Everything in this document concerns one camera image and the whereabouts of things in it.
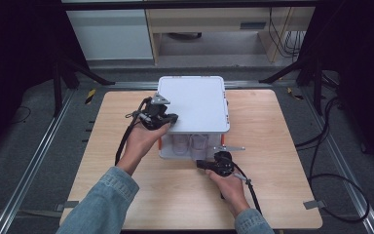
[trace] metal bracket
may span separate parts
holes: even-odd
[[[220,145],[213,148],[215,151],[239,151],[239,150],[245,150],[245,147],[233,147],[233,146],[226,146],[226,145]]]
[[[157,92],[151,99],[151,104],[169,104],[169,100],[167,100]]]
[[[326,207],[326,204],[323,201],[310,201],[310,202],[304,202],[303,205],[305,205],[306,210],[310,210],[313,208],[324,208]]]

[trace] metal frame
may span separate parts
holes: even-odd
[[[192,1],[135,1],[135,2],[89,2],[89,3],[38,3],[35,6],[63,11],[94,10],[142,10],[142,9],[194,9],[194,8],[271,8],[315,7],[335,0],[192,0]]]
[[[63,119],[66,110],[69,107],[70,100],[72,99],[74,93],[74,90],[67,90],[62,109],[59,111],[59,114],[54,117],[53,121],[45,132],[44,137],[42,138],[37,150],[35,151],[34,156],[32,157],[28,167],[26,168],[22,178],[20,179],[16,190],[5,206],[3,212],[0,214],[0,233],[6,233],[8,231],[12,221],[17,215],[23,198],[25,197],[34,177],[39,170],[39,167],[41,166],[42,161],[45,158],[45,155],[51,145],[51,142],[54,139],[54,136],[56,135],[56,131]]]

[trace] denim sleeve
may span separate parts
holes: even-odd
[[[131,176],[117,167],[110,168],[57,233],[119,233],[138,189]]]
[[[236,217],[235,228],[238,234],[275,234],[266,219],[256,209],[241,212]]]

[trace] black cable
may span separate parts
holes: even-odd
[[[334,97],[333,99],[331,99],[327,105],[325,106],[325,109],[324,109],[324,112],[325,112],[325,119],[324,119],[324,126],[323,126],[323,129],[324,130],[327,130],[329,128],[329,116],[330,116],[330,110],[332,108],[332,106],[335,104],[335,101],[338,99],[338,97]],[[323,176],[332,176],[332,177],[337,177],[339,179],[342,179],[346,182],[348,182],[350,185],[352,185],[354,188],[356,188],[360,194],[362,195],[363,199],[365,200],[365,203],[366,203],[366,212],[363,216],[361,216],[360,218],[358,219],[347,219],[347,218],[343,218],[343,217],[340,217],[332,212],[330,212],[327,208],[322,208],[326,213],[328,213],[329,215],[341,220],[341,221],[344,221],[344,222],[347,222],[347,223],[358,223],[358,222],[362,222],[364,221],[368,215],[369,215],[369,211],[370,211],[370,204],[369,204],[369,201],[368,199],[365,197],[363,191],[359,188],[359,186],[357,186],[354,182],[352,182],[351,180],[341,176],[341,175],[334,175],[334,174],[319,174],[319,175],[313,175],[313,170],[314,170],[314,165],[315,165],[315,161],[316,161],[316,158],[318,156],[318,148],[319,148],[319,144],[322,140],[322,137],[323,135],[320,135],[320,137],[318,138],[318,144],[316,145],[316,148],[315,148],[315,153],[314,153],[314,157],[312,159],[312,162],[311,162],[311,167],[309,169],[309,177],[308,177],[308,182],[309,182],[309,185],[312,189],[312,193],[314,195],[314,198],[315,200],[317,200],[317,196],[315,195],[314,191],[313,191],[313,187],[312,187],[312,181],[315,179],[315,178],[318,178],[318,177],[323,177]]]
[[[319,145],[321,145],[321,144],[326,140],[326,138],[327,138],[328,135],[329,135],[329,131],[326,132],[326,136],[324,136],[324,137],[321,139]],[[315,148],[315,147],[317,147],[317,146],[318,146],[318,145],[315,144],[315,145],[312,145],[312,146],[309,146],[309,147],[306,147],[306,148],[296,149],[296,151],[299,152],[299,151],[303,151],[303,150],[308,150],[308,149],[311,149],[311,148]]]
[[[141,112],[141,108],[149,100],[151,100],[151,97],[145,98],[141,102],[141,104],[138,106],[138,109],[136,111],[134,111],[132,114],[126,115],[126,118],[130,118],[132,116],[132,121],[129,124],[129,126],[127,127],[126,132],[123,135],[123,138],[121,139],[120,146],[118,147],[117,153],[115,154],[115,163],[114,163],[114,165],[117,165],[118,161],[120,161],[121,154],[123,153],[124,145],[126,144],[127,139],[129,138],[132,129],[134,128],[134,126],[136,124],[138,124],[138,123],[135,123],[135,121],[138,119],[138,115]]]
[[[365,214],[363,214],[363,216],[361,216],[360,218],[357,218],[357,219],[347,219],[347,218],[343,218],[343,217],[340,217],[332,212],[330,212],[327,208],[322,208],[322,210],[324,210],[326,213],[328,213],[329,215],[341,220],[341,221],[344,221],[344,222],[347,222],[347,223],[358,223],[358,222],[362,222],[364,221],[368,215],[369,215],[369,212],[370,212],[370,203],[369,203],[369,200],[366,198],[364,192],[362,189],[360,189],[359,186],[357,186],[353,181],[351,181],[350,179],[347,179],[343,176],[340,176],[340,175],[335,175],[335,174],[318,174],[318,175],[313,175],[311,177],[309,177],[309,180],[312,181],[314,180],[315,178],[319,178],[319,177],[336,177],[336,178],[339,178],[339,179],[342,179],[344,180],[345,182],[349,183],[351,186],[353,186],[355,189],[357,189],[357,191],[359,191],[359,193],[362,195],[363,199],[365,200],[365,203],[366,203],[366,211],[365,211]]]
[[[259,211],[260,214],[262,214],[262,210],[260,209],[259,202],[257,201],[256,193],[254,192],[253,185],[251,184],[251,180],[245,175],[243,170],[233,161],[231,161],[233,166],[239,170],[239,172],[242,174],[243,177],[245,177],[245,184],[248,186],[248,190],[250,191],[251,198],[253,199],[254,206]]]
[[[331,100],[327,103],[327,105],[326,105],[326,107],[325,107],[325,113],[326,113],[326,109],[328,109],[329,107],[331,107],[331,106],[334,104],[333,102],[334,102],[336,99],[337,99],[337,97],[334,97],[333,99],[331,99]],[[320,142],[320,141],[321,141],[321,138],[325,135],[325,133],[326,133],[326,131],[328,130],[328,127],[329,127],[329,123],[328,123],[328,121],[326,121],[326,119],[328,119],[328,116],[325,117],[324,126],[323,126],[323,129],[321,130],[320,134],[318,134],[317,136],[315,136],[315,137],[313,137],[313,138],[311,138],[311,139],[309,139],[309,140],[307,140],[307,141],[305,141],[305,142],[297,143],[297,144],[295,144],[294,146],[295,146],[296,148],[298,148],[298,147],[301,147],[301,146],[304,146],[304,145],[310,144],[310,143],[312,143],[312,142],[315,142],[315,141],[318,140],[318,139],[319,139],[318,142]]]
[[[19,108],[24,108],[24,109],[27,109],[28,110],[28,113],[26,114],[25,117],[23,117],[21,120],[17,120],[15,122],[11,122],[11,124],[18,124],[18,123],[21,123],[21,122],[24,122],[30,115],[31,115],[31,109],[29,107],[26,107],[26,106],[23,106],[21,105]]]
[[[276,30],[276,27],[275,25],[273,24],[273,21],[272,21],[272,8],[269,8],[269,35],[270,35],[270,38],[272,39],[273,43],[275,43],[276,45],[276,48],[278,49],[280,55],[284,58],[292,58],[291,56],[285,56],[282,52],[281,52],[281,48],[285,51],[285,49],[283,48],[283,45],[281,44],[281,42],[279,42],[280,44],[280,47],[279,47],[279,44],[276,42],[276,40],[273,38],[273,35],[272,35],[272,32],[271,32],[271,27],[273,27],[273,29],[275,30],[276,32],[276,35],[279,37],[279,34],[278,34],[278,31]]]

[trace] wooden table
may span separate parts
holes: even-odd
[[[113,166],[115,153],[132,113],[154,92],[110,92],[104,97],[90,141],[68,201],[81,201],[101,176]],[[269,90],[226,91],[233,160],[252,179],[263,216],[274,229],[316,229],[322,225],[318,209],[306,210],[314,200],[296,153],[276,95]],[[234,229],[220,192],[203,170],[190,160],[163,160],[155,145],[133,178],[140,190],[123,229]],[[245,196],[254,207],[251,195]],[[61,221],[71,209],[65,209]]]

